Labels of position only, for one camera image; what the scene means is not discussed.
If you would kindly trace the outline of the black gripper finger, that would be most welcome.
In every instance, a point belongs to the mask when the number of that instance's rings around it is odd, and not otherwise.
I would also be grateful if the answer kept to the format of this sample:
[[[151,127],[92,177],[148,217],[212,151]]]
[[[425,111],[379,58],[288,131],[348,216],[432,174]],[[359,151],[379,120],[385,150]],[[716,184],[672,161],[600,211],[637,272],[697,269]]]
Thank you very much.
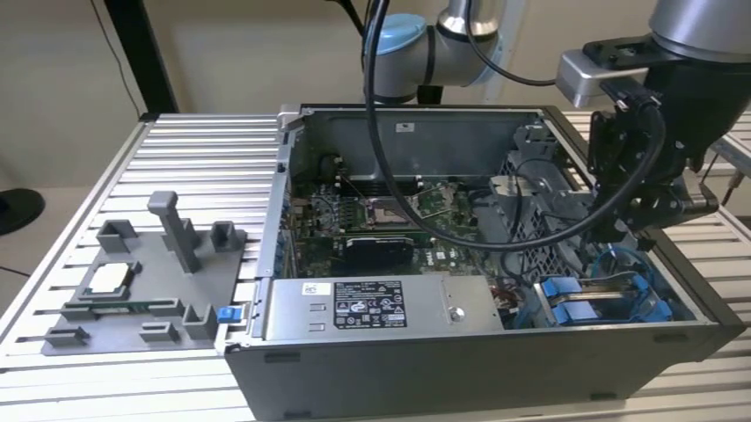
[[[625,208],[625,223],[636,234],[664,229],[717,211],[716,195],[696,174],[683,174],[671,184],[641,185]]]
[[[599,209],[619,190],[625,181],[625,171],[620,165],[624,148],[623,112],[596,111],[589,119],[588,171],[595,177],[595,200],[592,207]],[[616,228],[619,221],[617,205],[600,219],[591,230],[593,241],[621,241],[625,230]]]

